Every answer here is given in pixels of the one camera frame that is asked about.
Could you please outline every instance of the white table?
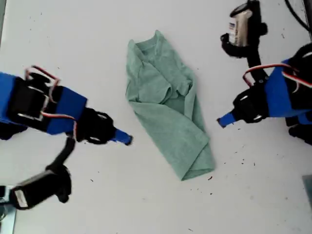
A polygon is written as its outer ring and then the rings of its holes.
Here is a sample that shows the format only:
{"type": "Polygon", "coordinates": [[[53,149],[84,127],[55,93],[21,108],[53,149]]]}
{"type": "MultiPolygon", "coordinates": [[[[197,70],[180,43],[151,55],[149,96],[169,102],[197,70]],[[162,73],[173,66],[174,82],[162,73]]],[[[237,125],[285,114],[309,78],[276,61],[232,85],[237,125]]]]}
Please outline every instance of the white table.
{"type": "MultiPolygon", "coordinates": [[[[262,62],[280,62],[308,43],[309,35],[283,0],[261,2],[269,26],[261,38],[262,62]]],[[[227,32],[228,14],[241,3],[8,0],[0,70],[23,76],[28,65],[41,65],[135,137],[131,147],[79,144],[67,162],[73,180],[69,203],[53,197],[18,212],[16,234],[312,232],[301,179],[312,173],[312,147],[290,137],[283,119],[239,122],[226,129],[216,122],[247,88],[241,78],[246,60],[228,57],[219,39],[227,32]],[[127,43],[149,39],[156,29],[198,75],[199,101],[217,161],[214,172],[185,182],[176,178],[124,96],[127,43]]],[[[1,141],[0,181],[15,184],[40,172],[64,140],[27,130],[1,141]]]]}

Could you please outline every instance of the blue tape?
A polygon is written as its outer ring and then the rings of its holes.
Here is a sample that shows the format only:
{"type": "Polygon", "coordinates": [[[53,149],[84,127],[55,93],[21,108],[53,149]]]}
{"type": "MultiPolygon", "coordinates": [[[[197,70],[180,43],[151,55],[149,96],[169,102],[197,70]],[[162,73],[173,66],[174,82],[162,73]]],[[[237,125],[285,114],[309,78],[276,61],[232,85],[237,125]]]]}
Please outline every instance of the blue tape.
{"type": "Polygon", "coordinates": [[[119,130],[119,129],[116,129],[116,132],[115,132],[115,137],[113,139],[111,139],[112,141],[116,142],[116,141],[119,141],[123,144],[130,144],[131,141],[132,141],[132,136],[126,134],[125,132],[119,130]]]}
{"type": "Polygon", "coordinates": [[[13,92],[16,76],[0,72],[0,122],[13,123],[7,116],[8,103],[13,92]]]}
{"type": "MultiPolygon", "coordinates": [[[[60,100],[58,101],[55,114],[68,115],[74,117],[75,119],[79,119],[84,110],[86,102],[87,99],[85,97],[66,87],[63,87],[63,92],[60,100]]],[[[56,135],[60,133],[71,132],[73,127],[74,121],[71,119],[53,118],[49,123],[47,133],[56,135]]]]}
{"type": "Polygon", "coordinates": [[[232,115],[232,113],[229,112],[226,115],[224,115],[223,117],[219,118],[218,122],[222,128],[225,128],[227,125],[229,125],[231,123],[235,123],[236,120],[235,120],[234,116],[232,115]]]}

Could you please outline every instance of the red wire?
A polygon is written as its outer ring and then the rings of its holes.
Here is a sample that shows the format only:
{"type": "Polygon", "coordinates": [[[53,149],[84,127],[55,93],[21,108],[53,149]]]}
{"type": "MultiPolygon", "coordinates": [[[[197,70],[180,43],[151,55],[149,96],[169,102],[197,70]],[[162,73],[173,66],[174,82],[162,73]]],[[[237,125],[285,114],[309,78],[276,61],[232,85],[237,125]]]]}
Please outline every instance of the red wire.
{"type": "MultiPolygon", "coordinates": [[[[60,79],[57,78],[57,77],[55,77],[54,75],[48,73],[47,71],[45,71],[44,69],[42,69],[41,67],[38,67],[38,66],[36,66],[36,65],[32,65],[30,68],[37,69],[38,71],[40,71],[40,72],[44,73],[45,75],[47,75],[49,78],[55,80],[53,86],[51,86],[51,87],[50,87],[50,90],[49,90],[49,99],[50,99],[52,102],[56,103],[56,102],[53,100],[52,94],[53,94],[53,91],[54,91],[55,87],[59,84],[60,79]]],[[[30,69],[30,68],[27,68],[26,71],[25,71],[25,78],[26,78],[26,80],[29,80],[29,74],[30,74],[29,69],[30,69]]]]}
{"type": "Polygon", "coordinates": [[[255,70],[259,70],[259,69],[265,69],[265,68],[270,68],[270,67],[287,67],[287,68],[291,68],[293,69],[294,71],[297,71],[297,69],[289,66],[288,64],[285,64],[285,63],[273,63],[273,64],[268,64],[268,65],[259,65],[259,66],[255,66],[255,67],[251,67],[249,68],[245,74],[243,75],[243,79],[244,81],[247,83],[247,85],[249,87],[252,86],[252,83],[247,79],[246,75],[249,73],[249,72],[252,72],[252,71],[255,71],[255,70]]]}
{"type": "Polygon", "coordinates": [[[68,119],[72,119],[74,121],[74,130],[73,130],[74,139],[77,141],[77,121],[74,117],[69,116],[69,115],[51,114],[51,113],[46,113],[46,112],[41,112],[41,114],[47,118],[68,118],[68,119]]]}

